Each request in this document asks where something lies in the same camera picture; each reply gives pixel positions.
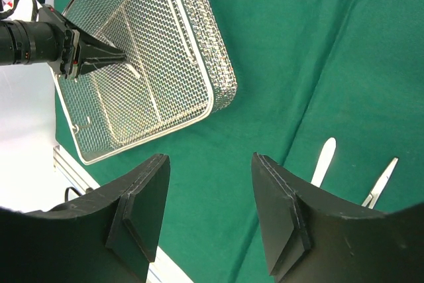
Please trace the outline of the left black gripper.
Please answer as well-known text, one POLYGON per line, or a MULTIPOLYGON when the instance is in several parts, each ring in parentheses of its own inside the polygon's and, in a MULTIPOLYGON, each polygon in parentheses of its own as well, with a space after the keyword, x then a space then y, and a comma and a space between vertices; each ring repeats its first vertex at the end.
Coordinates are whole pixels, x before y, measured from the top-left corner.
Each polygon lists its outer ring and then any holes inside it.
POLYGON ((107 66, 127 62, 124 51, 96 39, 84 30, 77 31, 76 26, 51 5, 41 5, 38 21, 47 23, 54 35, 55 59, 48 65, 57 76, 73 80, 107 66))

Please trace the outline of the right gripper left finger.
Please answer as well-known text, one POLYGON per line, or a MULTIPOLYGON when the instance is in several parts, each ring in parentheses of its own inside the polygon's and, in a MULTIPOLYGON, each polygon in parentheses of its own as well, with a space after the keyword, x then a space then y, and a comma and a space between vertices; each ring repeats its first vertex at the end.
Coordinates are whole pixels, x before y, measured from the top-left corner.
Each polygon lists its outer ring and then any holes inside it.
POLYGON ((155 154, 49 211, 2 209, 1 281, 146 282, 169 183, 170 159, 155 154))

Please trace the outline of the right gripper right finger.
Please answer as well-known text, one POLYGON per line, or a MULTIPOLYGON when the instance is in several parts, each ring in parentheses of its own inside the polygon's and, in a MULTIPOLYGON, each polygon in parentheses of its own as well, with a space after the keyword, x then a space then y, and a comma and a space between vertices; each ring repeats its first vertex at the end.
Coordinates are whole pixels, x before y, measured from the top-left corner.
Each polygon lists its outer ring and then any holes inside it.
POLYGON ((423 205, 386 213, 334 196, 254 154, 252 185, 275 282, 422 282, 423 205))

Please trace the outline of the wire mesh instrument tray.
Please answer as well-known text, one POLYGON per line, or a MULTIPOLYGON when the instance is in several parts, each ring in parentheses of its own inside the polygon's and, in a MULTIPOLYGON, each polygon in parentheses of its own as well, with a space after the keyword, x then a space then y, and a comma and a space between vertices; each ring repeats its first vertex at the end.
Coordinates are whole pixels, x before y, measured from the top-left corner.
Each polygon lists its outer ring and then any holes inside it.
POLYGON ((228 106, 237 80, 208 0, 70 0, 64 16, 121 49, 115 64, 54 83, 86 165, 228 106))

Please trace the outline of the green surgical drape cloth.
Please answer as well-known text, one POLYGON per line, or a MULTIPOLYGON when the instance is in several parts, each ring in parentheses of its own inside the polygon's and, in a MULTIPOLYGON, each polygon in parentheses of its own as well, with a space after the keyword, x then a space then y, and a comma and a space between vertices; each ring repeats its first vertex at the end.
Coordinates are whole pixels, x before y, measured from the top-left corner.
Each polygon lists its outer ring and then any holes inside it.
POLYGON ((206 119, 88 167, 105 184, 169 155, 160 247, 194 282, 271 282, 250 172, 254 153, 376 209, 423 202, 423 0, 209 0, 238 89, 206 119))

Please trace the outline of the front aluminium rail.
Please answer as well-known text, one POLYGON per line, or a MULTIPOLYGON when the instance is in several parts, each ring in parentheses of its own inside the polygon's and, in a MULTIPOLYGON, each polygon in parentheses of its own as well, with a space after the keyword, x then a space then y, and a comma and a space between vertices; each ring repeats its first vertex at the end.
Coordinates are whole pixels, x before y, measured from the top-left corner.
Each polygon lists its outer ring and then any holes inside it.
POLYGON ((86 194, 87 191, 100 187, 85 168, 61 145, 53 147, 53 165, 54 169, 64 175, 80 194, 86 194))

